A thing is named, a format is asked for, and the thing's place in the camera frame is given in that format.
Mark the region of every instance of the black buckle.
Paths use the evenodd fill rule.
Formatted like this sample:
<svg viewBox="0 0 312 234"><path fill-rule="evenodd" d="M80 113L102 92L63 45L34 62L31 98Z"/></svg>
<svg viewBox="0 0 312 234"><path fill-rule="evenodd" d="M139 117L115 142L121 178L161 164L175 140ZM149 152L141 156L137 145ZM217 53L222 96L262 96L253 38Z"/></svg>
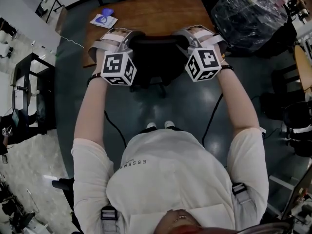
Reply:
<svg viewBox="0 0 312 234"><path fill-rule="evenodd" d="M103 207L101 210L101 219L117 221L118 220L117 210L113 206L110 206L110 205Z"/></svg>
<svg viewBox="0 0 312 234"><path fill-rule="evenodd" d="M243 183L235 183L232 186L232 193L237 195L247 190L247 187Z"/></svg>

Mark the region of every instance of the black wristband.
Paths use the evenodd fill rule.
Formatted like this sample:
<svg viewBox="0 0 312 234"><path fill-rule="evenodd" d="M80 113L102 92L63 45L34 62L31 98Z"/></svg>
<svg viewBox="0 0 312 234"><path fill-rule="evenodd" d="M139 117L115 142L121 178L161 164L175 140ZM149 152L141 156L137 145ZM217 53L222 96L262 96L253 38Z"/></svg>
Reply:
<svg viewBox="0 0 312 234"><path fill-rule="evenodd" d="M92 76L88 79L87 87L89 86L89 83L90 83L90 81L91 81L92 79L98 78L98 77L101 77L101 73L97 73L97 74L92 75Z"/></svg>
<svg viewBox="0 0 312 234"><path fill-rule="evenodd" d="M224 65L224 66L221 66L221 70L222 69L231 69L234 71L234 68L231 66L231 65Z"/></svg>

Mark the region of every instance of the wooden table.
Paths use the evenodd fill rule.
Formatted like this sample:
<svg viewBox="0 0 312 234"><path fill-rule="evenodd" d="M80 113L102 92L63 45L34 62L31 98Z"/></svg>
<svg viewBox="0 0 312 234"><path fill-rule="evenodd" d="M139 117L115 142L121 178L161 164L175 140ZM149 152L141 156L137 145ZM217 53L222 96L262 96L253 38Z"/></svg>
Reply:
<svg viewBox="0 0 312 234"><path fill-rule="evenodd" d="M306 53L297 45L294 48L296 66L299 73L302 89L305 92L312 92L312 67Z"/></svg>
<svg viewBox="0 0 312 234"><path fill-rule="evenodd" d="M84 68L95 65L88 50L96 39L100 39L108 31L89 23L96 14L101 14L103 7L94 9L89 15L83 45ZM140 30L148 36L168 36L172 32L198 24L215 31L201 0L127 0L106 7L115 11L113 16L118 19L115 28Z"/></svg>

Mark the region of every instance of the white t-shirt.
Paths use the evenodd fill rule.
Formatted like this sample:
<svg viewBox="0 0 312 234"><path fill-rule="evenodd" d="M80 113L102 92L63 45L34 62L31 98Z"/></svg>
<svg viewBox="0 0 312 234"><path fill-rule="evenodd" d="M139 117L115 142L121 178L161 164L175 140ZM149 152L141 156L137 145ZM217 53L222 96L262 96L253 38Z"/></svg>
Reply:
<svg viewBox="0 0 312 234"><path fill-rule="evenodd" d="M257 225L267 206L269 183L259 129L232 141L227 170L187 132L162 129L135 136L121 166L96 143L75 139L75 214L85 234L103 234L101 209L118 211L121 234L153 234L168 210L185 209L204 227L242 230ZM247 186L242 203L232 184Z"/></svg>

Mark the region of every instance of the black plastic wrap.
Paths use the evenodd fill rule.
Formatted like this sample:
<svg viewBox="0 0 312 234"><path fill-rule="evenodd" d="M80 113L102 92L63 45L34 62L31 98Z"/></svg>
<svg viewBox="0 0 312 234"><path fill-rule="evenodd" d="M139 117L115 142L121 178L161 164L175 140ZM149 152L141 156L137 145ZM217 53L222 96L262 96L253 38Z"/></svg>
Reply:
<svg viewBox="0 0 312 234"><path fill-rule="evenodd" d="M211 14L232 50L252 53L287 21L281 4L281 0L219 0Z"/></svg>

